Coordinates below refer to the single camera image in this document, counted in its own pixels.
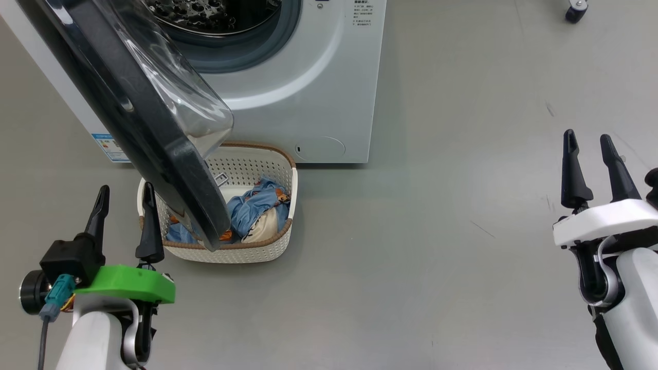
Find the white cloth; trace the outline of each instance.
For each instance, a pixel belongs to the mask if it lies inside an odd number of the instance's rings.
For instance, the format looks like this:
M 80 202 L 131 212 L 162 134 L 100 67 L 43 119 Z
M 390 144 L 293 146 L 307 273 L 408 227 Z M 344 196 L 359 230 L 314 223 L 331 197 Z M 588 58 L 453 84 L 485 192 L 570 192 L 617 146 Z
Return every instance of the white cloth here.
M 243 243 L 255 243 L 268 240 L 276 235 L 278 229 L 278 217 L 276 209 L 270 208 L 265 211 L 256 222 L 251 225 L 249 232 L 242 238 Z

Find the laundry basket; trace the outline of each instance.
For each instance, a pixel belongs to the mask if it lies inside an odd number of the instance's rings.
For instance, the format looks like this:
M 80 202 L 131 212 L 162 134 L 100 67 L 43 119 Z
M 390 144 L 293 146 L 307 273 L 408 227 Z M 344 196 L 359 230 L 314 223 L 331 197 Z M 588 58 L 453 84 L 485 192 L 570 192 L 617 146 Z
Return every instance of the laundry basket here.
M 288 247 L 292 231 L 292 219 L 297 203 L 297 169 L 295 161 L 287 153 L 264 144 L 246 142 L 227 142 L 222 144 L 206 159 L 213 176 L 220 173 L 228 175 L 228 181 L 220 187 L 224 199 L 228 202 L 234 196 L 241 196 L 252 189 L 262 176 L 266 176 L 290 193 L 290 212 L 283 229 L 268 240 L 255 243 L 237 243 L 223 245 L 211 252 L 201 244 L 185 244 L 168 241 L 165 236 L 169 229 L 171 214 L 164 201 L 156 196 L 160 230 L 163 244 L 176 257 L 190 261 L 209 263 L 254 263 L 276 259 Z M 143 224 L 144 210 L 141 206 L 145 180 L 139 183 L 137 192 L 137 210 L 139 225 Z

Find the open washing machine door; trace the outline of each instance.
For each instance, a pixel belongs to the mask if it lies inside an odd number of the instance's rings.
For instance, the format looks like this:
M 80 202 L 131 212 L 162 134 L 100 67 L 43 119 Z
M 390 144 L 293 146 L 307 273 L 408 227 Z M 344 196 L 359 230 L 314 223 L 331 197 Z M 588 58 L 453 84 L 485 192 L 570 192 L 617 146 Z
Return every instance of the open washing machine door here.
M 68 45 L 80 89 L 135 168 L 208 250 L 230 228 L 204 162 L 231 111 L 136 0 L 37 0 Z

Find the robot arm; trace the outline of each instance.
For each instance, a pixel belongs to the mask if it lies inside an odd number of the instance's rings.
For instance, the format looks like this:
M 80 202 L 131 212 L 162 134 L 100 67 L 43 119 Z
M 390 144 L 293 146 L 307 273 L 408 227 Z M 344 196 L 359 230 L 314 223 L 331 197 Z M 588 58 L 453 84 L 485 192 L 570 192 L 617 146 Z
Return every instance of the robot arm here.
M 43 349 L 47 325 L 59 315 L 61 297 L 49 301 L 58 290 L 61 277 L 75 289 L 73 327 L 57 364 L 58 370 L 141 369 L 151 354 L 155 329 L 151 318 L 160 304 L 174 303 L 176 287 L 153 264 L 165 257 L 155 205 L 155 191 L 144 186 L 144 223 L 135 256 L 137 267 L 105 266 L 102 254 L 103 219 L 109 208 L 109 188 L 101 188 L 86 231 L 72 242 L 56 241 L 41 260 L 41 270 L 28 273 L 20 289 L 23 309 L 37 313 L 44 321 L 39 353 L 43 369 Z
M 553 225 L 557 246 L 580 269 L 579 288 L 597 328 L 596 340 L 612 370 L 658 369 L 658 191 L 642 200 L 608 135 L 601 136 L 613 200 L 589 208 L 594 197 L 578 163 L 572 130 L 564 137 L 562 205 L 572 215 Z M 658 184 L 658 171 L 645 181 Z

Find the blue clothing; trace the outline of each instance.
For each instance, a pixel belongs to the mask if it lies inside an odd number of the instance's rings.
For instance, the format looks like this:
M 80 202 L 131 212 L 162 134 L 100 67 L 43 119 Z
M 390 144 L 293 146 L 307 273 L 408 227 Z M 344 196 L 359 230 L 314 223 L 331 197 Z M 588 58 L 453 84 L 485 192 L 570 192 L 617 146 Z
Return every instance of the blue clothing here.
M 286 194 L 285 203 L 280 204 L 279 195 Z M 288 219 L 289 197 L 286 189 L 267 177 L 262 177 L 260 183 L 241 197 L 233 197 L 227 204 L 231 216 L 231 227 L 243 238 L 249 232 L 251 225 L 268 209 L 276 207 L 278 231 L 281 231 Z
M 170 242 L 198 244 L 199 242 L 190 234 L 190 232 L 183 226 L 182 223 L 175 223 L 169 225 L 169 232 L 166 234 L 166 239 Z

